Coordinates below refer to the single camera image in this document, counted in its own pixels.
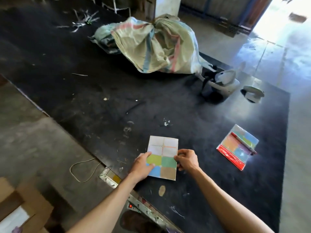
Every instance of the corrugated wall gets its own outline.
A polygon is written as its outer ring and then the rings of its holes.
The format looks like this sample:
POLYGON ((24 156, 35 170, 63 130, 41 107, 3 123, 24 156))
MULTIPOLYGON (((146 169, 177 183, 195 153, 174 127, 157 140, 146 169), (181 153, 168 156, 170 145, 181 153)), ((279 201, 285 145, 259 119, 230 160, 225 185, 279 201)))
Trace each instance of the corrugated wall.
POLYGON ((216 18, 224 17, 229 22, 239 25, 241 17, 251 0, 181 0, 185 6, 216 18))

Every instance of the colorful card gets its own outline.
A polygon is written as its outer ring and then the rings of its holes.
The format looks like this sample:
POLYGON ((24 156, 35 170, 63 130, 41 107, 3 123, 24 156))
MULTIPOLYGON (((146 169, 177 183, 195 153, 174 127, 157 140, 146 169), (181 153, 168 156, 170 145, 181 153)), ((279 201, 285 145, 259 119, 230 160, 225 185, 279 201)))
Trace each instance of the colorful card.
POLYGON ((177 163, 174 156, 178 151, 178 139, 150 136, 148 152, 151 155, 147 158, 147 165, 154 163, 155 168, 149 176, 176 180, 177 163))
POLYGON ((239 170, 243 170, 251 149, 255 149, 259 140, 238 125, 234 125, 228 135, 223 139, 217 150, 230 160, 239 170), (246 145, 239 142, 231 133, 235 133, 246 145))

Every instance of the person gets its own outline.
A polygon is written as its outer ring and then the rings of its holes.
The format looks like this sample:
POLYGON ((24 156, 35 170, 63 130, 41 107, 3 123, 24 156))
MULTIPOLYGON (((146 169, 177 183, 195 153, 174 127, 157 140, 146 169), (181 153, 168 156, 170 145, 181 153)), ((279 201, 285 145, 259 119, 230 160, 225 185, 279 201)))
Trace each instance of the person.
MULTIPOLYGON (((97 207, 90 211, 83 219, 76 223, 68 233, 111 232, 118 220, 130 191, 141 180, 145 179, 154 168, 154 164, 147 166, 146 159, 151 152, 141 153, 127 177, 109 194, 97 207)), ((180 149, 174 157, 179 171, 186 170, 198 184, 210 207, 218 217, 227 232, 241 233, 272 233, 273 231, 255 214, 223 191, 199 167, 198 159, 193 150, 180 149)), ((142 232, 168 232, 164 229, 151 231, 151 221, 146 217, 135 218, 138 213, 131 211, 134 217, 129 217, 125 226, 127 230, 142 232)))

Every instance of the cable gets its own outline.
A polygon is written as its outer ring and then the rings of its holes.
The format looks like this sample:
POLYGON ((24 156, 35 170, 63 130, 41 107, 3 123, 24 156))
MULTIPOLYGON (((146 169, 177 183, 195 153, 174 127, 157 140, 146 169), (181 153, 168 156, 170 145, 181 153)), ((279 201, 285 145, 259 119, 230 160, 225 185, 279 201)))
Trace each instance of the cable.
MULTIPOLYGON (((71 173, 71 175, 72 175, 78 182, 81 182, 81 181, 79 181, 79 180, 76 178, 76 176, 72 173, 72 171, 71 171, 72 167, 75 166, 76 164, 85 163, 85 162, 88 162, 88 161, 91 161, 91 160, 94 160, 94 159, 95 159, 95 158, 92 158, 92 159, 89 159, 89 160, 86 160, 86 161, 81 161, 81 162, 78 162, 78 163, 73 164, 73 165, 69 168, 69 172, 71 173)), ((88 180, 91 179, 91 177, 93 176, 93 174, 95 173, 95 171, 96 171, 96 169, 98 168, 99 165, 100 165, 100 163, 99 163, 99 164, 97 165, 97 167, 94 169, 92 175, 91 175, 86 181, 83 181, 82 183, 85 183, 85 182, 87 182, 88 180)))

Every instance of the metal wall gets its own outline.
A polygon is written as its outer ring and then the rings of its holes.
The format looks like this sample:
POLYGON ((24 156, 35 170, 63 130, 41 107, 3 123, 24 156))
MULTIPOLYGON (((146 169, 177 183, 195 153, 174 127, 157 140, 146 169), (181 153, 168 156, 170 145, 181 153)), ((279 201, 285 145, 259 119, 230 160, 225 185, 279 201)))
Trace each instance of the metal wall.
POLYGON ((181 0, 181 3, 205 15, 225 18, 235 25, 242 25, 256 0, 181 0))

